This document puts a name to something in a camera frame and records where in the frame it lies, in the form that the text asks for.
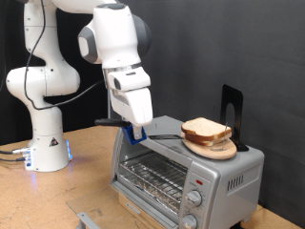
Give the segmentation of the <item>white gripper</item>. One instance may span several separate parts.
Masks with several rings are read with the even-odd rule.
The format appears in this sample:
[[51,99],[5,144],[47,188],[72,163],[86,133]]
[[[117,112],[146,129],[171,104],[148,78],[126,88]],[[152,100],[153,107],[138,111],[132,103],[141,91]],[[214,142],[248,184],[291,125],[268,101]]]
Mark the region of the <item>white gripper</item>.
[[133,137],[143,137],[142,128],[153,120],[153,105],[148,88],[121,92],[111,90],[112,109],[133,124]]

